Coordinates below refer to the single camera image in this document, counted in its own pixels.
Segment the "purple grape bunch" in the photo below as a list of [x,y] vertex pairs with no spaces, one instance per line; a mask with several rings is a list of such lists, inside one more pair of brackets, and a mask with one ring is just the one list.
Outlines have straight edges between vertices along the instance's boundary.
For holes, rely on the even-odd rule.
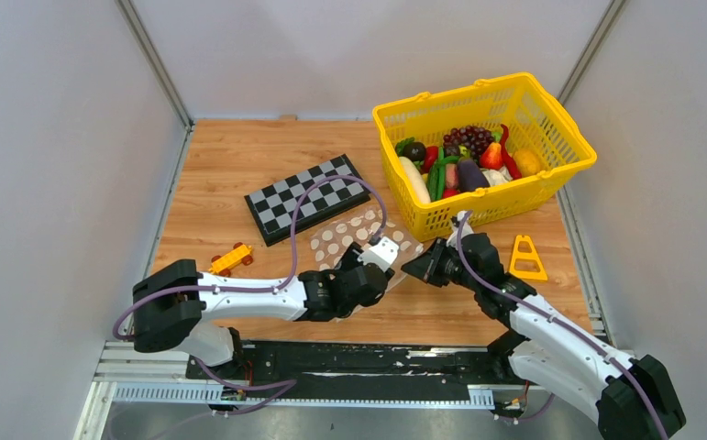
[[467,125],[451,128],[443,136],[445,156],[465,156],[479,160],[485,149],[499,137],[483,126]]

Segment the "yellow plastic basket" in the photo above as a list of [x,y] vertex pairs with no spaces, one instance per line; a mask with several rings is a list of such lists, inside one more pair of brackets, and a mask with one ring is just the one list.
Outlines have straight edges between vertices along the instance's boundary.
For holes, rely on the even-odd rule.
[[407,229],[443,236],[536,209],[597,160],[567,110],[528,72],[380,104],[381,161]]

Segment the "white radish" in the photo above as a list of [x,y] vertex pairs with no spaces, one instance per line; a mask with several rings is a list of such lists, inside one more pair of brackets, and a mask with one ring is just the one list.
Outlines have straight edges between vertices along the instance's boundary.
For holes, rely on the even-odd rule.
[[420,170],[416,168],[412,161],[404,156],[400,156],[399,161],[403,166],[405,175],[407,176],[412,189],[415,192],[417,201],[420,204],[430,204],[431,198]]

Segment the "yellow toy car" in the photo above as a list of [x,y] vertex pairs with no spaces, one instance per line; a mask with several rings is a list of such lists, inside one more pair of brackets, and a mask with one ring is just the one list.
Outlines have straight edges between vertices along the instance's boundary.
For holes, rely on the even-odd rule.
[[225,255],[212,258],[208,271],[214,275],[230,277],[237,266],[248,266],[252,263],[252,246],[237,242]]

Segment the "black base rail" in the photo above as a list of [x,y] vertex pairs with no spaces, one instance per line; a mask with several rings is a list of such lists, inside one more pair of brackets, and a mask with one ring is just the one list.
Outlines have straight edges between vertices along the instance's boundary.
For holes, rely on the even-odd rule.
[[212,371],[260,386],[251,392],[259,398],[284,380],[296,382],[287,399],[335,401],[462,401],[472,385],[525,385],[485,347],[251,340]]

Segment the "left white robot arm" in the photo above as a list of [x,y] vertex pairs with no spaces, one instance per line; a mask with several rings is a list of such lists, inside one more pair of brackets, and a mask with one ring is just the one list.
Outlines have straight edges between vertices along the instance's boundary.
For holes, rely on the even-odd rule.
[[224,379],[245,367],[239,335],[218,319],[277,318],[329,322],[344,319],[384,295],[399,255],[387,237],[367,248],[351,244],[333,269],[289,279],[236,279],[197,270],[180,259],[133,288],[133,345],[140,353],[177,349]]

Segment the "yellow lemon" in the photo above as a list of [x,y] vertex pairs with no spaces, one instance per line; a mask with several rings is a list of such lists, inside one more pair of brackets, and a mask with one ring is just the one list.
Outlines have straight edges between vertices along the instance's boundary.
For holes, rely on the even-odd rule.
[[522,177],[537,175],[543,170],[539,156],[531,149],[521,148],[512,155]]

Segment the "red bell pepper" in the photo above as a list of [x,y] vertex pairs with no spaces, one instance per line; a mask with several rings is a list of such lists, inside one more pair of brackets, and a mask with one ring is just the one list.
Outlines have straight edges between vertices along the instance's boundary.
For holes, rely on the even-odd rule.
[[426,174],[429,173],[431,168],[433,167],[434,163],[437,160],[439,153],[439,148],[438,146],[429,146],[425,148],[425,157],[423,159],[422,163],[422,173]]

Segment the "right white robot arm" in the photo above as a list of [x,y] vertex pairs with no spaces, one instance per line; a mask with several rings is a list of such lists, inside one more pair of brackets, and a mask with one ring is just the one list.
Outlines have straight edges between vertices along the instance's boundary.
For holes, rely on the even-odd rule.
[[589,334],[535,288],[506,271],[484,233],[438,238],[403,272],[427,284],[472,291],[507,331],[489,347],[500,382],[536,383],[592,420],[605,439],[669,439],[687,423],[667,368]]

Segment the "white garlic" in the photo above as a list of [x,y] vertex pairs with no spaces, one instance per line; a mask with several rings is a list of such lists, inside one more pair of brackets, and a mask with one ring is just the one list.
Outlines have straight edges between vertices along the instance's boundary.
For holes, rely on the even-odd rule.
[[481,173],[490,187],[504,185],[512,180],[507,171],[481,169]]

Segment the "dark avocado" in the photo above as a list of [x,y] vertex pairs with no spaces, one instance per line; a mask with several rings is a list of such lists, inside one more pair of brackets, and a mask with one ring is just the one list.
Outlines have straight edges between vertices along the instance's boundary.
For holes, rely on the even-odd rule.
[[421,162],[425,159],[425,155],[425,144],[418,141],[406,144],[401,150],[401,156],[409,159],[411,162]]

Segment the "black grey chessboard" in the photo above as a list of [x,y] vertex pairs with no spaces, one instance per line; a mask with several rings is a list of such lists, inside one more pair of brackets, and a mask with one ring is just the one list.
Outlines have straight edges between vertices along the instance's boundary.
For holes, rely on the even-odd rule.
[[370,191],[343,175],[359,173],[343,154],[258,189],[244,197],[266,246],[290,237],[293,211],[299,210],[295,231],[323,223],[370,200]]

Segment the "red chili pepper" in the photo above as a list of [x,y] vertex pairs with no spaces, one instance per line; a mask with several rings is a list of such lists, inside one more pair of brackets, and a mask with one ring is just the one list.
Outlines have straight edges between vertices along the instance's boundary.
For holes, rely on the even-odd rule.
[[519,180],[522,178],[522,174],[519,171],[514,158],[510,155],[506,147],[506,142],[509,138],[509,127],[505,124],[500,124],[500,127],[502,129],[502,134],[499,140],[499,144],[502,147],[504,167],[507,169],[509,175],[513,180]]

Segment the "clear polka dot zip bag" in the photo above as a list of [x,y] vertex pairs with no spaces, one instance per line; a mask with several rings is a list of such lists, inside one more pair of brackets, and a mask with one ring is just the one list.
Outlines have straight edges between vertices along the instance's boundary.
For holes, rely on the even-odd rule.
[[[321,227],[310,239],[309,248],[315,258],[318,270],[334,269],[340,262],[343,253],[351,244],[368,248],[368,240],[382,225],[382,210],[373,205],[361,206],[344,213],[329,225]],[[385,292],[394,289],[406,275],[401,266],[418,257],[425,246],[389,214],[385,222],[384,236],[399,247],[398,256],[392,264],[394,275],[390,278]]]

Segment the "yellow triangle frame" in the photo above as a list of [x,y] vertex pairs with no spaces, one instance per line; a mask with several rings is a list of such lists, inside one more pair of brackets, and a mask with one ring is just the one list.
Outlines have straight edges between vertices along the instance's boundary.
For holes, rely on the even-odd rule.
[[529,235],[515,237],[509,272],[523,280],[548,281],[545,266]]

